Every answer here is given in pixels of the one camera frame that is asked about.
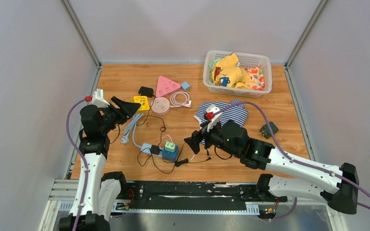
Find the red connector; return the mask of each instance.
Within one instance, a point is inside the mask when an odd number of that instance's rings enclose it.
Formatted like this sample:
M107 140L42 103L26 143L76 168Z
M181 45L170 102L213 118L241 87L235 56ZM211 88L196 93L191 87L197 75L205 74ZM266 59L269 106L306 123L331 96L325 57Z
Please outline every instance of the red connector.
M213 116L213 112L208 112L207 114L206 114L206 118L208 119L208 120L211 120L211 119L213 119L215 116Z
M93 98L91 95L89 95L89 96L84 97L84 99L86 100L86 102L90 102Z

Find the blue and white striped cloth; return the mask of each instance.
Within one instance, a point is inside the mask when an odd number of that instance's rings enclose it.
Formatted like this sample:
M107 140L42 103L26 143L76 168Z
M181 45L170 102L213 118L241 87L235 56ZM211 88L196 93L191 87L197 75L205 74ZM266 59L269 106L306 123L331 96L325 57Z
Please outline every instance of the blue and white striped cloth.
M194 115L194 118L197 119L199 124L206 122L206 119L203 117L203 115L206 113L206 109L211 106L212 104L217 106L219 109L224 109L225 107L240 102L240 100L232 100L230 103L226 102L203 102L196 114ZM231 107L224 111L221 115L220 122L221 125L225 124L229 120L233 120L235 123L239 124L239 126L243 126L246 122L246 119L248 118L248 110L245 109L245 106L243 104L236 105L234 107Z

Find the pink triangular block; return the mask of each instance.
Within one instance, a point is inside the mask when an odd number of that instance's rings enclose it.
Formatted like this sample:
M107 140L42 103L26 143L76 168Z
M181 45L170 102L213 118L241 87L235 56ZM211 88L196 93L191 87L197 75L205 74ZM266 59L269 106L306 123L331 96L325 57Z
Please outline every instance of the pink triangular block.
M171 93L179 91L181 89L181 84L170 80L164 76L158 77L157 83L157 93L155 93L156 97L165 97Z

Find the workstation enclosure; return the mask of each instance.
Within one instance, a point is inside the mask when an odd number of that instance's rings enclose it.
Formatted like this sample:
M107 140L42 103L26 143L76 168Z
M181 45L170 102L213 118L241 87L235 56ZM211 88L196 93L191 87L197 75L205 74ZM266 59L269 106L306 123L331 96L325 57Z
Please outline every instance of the workstation enclosure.
M354 164L370 192L370 2L0 1L0 230L47 230L49 194L73 156L67 111L96 88L102 65L199 64L210 50L283 64L310 158ZM74 138L80 125L75 113ZM323 209L260 227L306 230L314 213L330 230L370 229L364 208Z

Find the wooden tabletop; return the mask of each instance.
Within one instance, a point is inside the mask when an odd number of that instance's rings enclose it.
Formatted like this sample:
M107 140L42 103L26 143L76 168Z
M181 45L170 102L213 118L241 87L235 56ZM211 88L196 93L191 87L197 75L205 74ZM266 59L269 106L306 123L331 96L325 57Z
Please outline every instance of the wooden tabletop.
M203 65L199 64L107 64L101 72L98 88L104 90L104 98L110 102L112 96L121 100L128 101L133 96L138 95L141 86L156 89L158 76L165 76L178 83L187 81L191 85L188 91L192 108L171 108L170 112L163 115L166 132L163 135L170 135L173 142L179 146L184 143L184 138L190 137L194 130L199 130L199 124L194 118L198 106L204 101L223 101L230 102L233 99L251 101L258 104L266 113L270 121L273 121L279 128L276 138L286 152L308 158L307 149L304 143L300 124L291 99L291 94L284 74L283 66L272 66L273 87L269 94L260 98L247 98L232 95L214 94L202 82ZM179 102L183 101L183 96L178 96ZM248 119L244 127L248 135L252 138L273 143L270 138L266 140L261 136L259 129L265 124L259 111L250 105L246 105L249 111ZM122 144L120 139L122 131L128 122L120 126L121 134L115 143L110 145L108 159L104 172L122 171L127 180L181 180L181 181L226 181L226 182L256 182L260 174L265 171L254 170L245 167L239 159L232 157L229 160L221 160L215 156L213 147L210 148L213 159L197 164L184 164L176 167L171 174L160 172L149 159L144 167L137 162L137 155L140 149L135 147L131 141ZM135 132L135 141L143 143L158 144L160 142L160 119L149 117L143 126L138 126ZM117 136L118 129L109 133L111 141ZM218 150L218 154L226 157L228 154ZM189 146L185 145L181 153L180 160L191 158L193 152ZM140 154L141 163L149 156ZM193 162L207 159L206 152L201 149ZM173 163L165 163L160 158L154 158L155 164L163 171L169 172ZM76 165L72 173L72 179L79 178L80 158L76 160Z

